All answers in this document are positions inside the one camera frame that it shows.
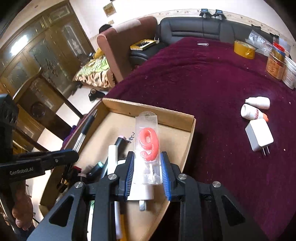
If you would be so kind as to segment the person left hand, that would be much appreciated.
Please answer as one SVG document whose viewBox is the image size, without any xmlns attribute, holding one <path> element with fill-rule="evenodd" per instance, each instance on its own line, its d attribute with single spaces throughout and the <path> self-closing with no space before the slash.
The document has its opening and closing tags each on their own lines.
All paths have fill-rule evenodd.
<svg viewBox="0 0 296 241">
<path fill-rule="evenodd" d="M 33 221 L 33 205 L 31 198 L 26 194 L 25 181 L 17 185 L 15 198 L 12 215 L 16 219 L 17 227 L 27 230 Z"/>
</svg>

